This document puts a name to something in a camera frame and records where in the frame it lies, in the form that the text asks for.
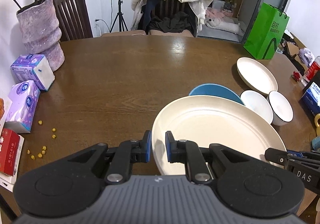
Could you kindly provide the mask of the green paper bag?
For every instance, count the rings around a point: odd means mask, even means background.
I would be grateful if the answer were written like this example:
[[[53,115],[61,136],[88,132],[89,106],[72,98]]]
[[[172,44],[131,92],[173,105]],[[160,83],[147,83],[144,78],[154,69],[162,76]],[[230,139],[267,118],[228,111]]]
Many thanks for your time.
[[[272,59],[289,19],[285,12],[263,3],[244,48],[257,60]]]

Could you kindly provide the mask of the dark wooden chair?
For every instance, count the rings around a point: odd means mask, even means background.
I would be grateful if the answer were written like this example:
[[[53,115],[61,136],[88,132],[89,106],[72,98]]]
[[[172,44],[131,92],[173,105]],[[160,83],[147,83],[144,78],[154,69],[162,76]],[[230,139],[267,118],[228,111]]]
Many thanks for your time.
[[[85,0],[53,1],[62,32],[61,42],[93,37]]]

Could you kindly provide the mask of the blue bowl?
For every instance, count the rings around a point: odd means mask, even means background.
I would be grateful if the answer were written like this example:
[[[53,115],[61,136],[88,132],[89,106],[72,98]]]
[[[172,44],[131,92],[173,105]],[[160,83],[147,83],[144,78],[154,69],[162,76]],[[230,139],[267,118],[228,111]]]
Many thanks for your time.
[[[196,86],[189,93],[189,96],[193,95],[217,96],[244,105],[238,94],[225,86],[215,83],[204,83]]]

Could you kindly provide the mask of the blue tissue box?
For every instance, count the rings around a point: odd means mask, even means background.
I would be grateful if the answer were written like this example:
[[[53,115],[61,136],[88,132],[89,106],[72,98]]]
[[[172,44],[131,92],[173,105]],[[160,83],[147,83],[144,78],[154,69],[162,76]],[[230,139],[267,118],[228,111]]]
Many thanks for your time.
[[[302,101],[308,107],[313,116],[320,113],[320,90],[317,83],[312,82],[302,96]]]

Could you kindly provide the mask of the yellow mug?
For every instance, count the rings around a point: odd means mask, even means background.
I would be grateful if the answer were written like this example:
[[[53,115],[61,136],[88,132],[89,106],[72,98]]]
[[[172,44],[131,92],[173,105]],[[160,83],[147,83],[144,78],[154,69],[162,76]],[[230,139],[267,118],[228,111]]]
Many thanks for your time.
[[[317,136],[320,136],[320,113],[315,116],[314,123],[316,127],[316,134]]]

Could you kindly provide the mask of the white bowl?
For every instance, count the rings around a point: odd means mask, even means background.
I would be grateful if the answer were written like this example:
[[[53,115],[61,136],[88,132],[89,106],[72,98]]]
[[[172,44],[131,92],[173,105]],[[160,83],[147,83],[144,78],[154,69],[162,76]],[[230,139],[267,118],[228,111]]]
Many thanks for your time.
[[[273,110],[263,95],[253,90],[246,90],[242,92],[240,99],[247,108],[258,114],[267,123],[272,123]]]
[[[273,110],[272,123],[283,126],[293,120],[293,109],[287,98],[278,91],[271,91],[267,100]]]

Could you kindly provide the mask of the cream plate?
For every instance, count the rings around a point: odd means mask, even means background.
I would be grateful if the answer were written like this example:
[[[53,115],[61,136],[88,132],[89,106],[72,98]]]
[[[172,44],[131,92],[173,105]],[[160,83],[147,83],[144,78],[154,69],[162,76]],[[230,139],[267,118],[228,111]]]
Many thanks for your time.
[[[219,143],[236,151],[264,160],[268,148],[284,151],[277,131],[247,107],[216,96],[186,96],[167,104],[152,127],[152,150],[161,175],[184,175],[183,164],[167,159],[165,133],[176,140],[196,142],[199,147]]]
[[[278,90],[274,75],[260,62],[248,57],[241,57],[236,62],[241,79],[251,89],[267,96],[271,91]]]

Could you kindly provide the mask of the white plush toy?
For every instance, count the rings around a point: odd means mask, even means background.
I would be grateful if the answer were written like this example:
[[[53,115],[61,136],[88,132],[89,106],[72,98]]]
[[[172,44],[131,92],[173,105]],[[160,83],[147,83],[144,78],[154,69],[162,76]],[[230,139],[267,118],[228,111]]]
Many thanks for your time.
[[[223,30],[225,32],[244,36],[244,31],[240,28],[240,23],[226,22],[221,18],[208,19],[205,25],[211,29]]]

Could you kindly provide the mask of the white bowl right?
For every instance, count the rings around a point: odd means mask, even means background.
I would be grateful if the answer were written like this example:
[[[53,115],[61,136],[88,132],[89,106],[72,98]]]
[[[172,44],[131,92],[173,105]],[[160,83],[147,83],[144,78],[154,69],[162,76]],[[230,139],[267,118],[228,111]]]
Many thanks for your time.
[[[271,91],[267,100],[273,110],[272,123],[283,126],[293,120],[293,109],[287,98],[278,91]]]

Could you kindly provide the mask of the yellow green snack box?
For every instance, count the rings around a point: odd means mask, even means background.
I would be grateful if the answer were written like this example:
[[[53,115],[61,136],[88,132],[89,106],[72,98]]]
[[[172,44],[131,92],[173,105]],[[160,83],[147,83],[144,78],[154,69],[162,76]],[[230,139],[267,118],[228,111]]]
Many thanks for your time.
[[[12,100],[7,96],[1,94],[0,97],[0,134],[2,133],[7,115],[9,113],[10,107],[12,105]]]

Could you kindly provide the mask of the scattered corn kernels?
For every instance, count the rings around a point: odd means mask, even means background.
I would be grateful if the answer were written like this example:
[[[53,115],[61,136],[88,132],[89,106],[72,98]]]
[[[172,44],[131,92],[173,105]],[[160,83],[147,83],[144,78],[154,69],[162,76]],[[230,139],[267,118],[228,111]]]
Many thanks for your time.
[[[53,161],[57,159],[57,120],[37,120],[32,126],[31,133],[27,135],[28,159]]]

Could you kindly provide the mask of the red box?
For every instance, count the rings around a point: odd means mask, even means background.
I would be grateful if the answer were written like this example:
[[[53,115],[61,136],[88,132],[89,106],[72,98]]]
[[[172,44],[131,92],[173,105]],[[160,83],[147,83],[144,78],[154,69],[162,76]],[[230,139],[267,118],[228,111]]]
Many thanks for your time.
[[[1,133],[1,173],[14,176],[16,173],[16,162],[20,159],[19,152],[21,152],[24,143],[24,137],[17,134],[13,130],[3,128]]]

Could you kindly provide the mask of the red label bottle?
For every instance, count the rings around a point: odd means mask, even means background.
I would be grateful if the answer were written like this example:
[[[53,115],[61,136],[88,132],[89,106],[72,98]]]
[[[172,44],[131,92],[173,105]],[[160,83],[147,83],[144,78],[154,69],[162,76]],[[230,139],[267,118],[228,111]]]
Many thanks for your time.
[[[317,56],[300,81],[304,87],[312,80],[312,78],[316,75],[316,73],[319,70],[320,70],[320,56]]]

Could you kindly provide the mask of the purple tissue pack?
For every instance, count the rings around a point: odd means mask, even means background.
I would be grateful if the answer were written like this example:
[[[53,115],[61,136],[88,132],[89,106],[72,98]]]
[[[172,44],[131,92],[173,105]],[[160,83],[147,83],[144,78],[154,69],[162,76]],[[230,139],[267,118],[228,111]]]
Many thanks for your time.
[[[10,106],[5,127],[18,134],[30,133],[40,90],[33,80],[16,84],[9,93]]]
[[[55,75],[43,54],[20,55],[10,67],[20,82],[33,80],[41,91],[48,91],[55,80]]]

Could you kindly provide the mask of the studio light on stand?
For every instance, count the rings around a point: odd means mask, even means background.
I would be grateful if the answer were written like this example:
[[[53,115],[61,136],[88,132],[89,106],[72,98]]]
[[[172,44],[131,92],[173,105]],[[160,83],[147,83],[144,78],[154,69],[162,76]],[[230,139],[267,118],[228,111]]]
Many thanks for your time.
[[[124,14],[121,10],[121,6],[123,4],[123,1],[122,0],[118,0],[118,12],[116,14],[116,17],[115,19],[113,20],[112,22],[112,26],[111,26],[111,29],[110,29],[110,32],[113,32],[113,29],[114,29],[114,25],[116,24],[116,22],[118,21],[119,23],[119,32],[127,32],[128,31],[128,27],[125,23],[125,20],[124,20]]]

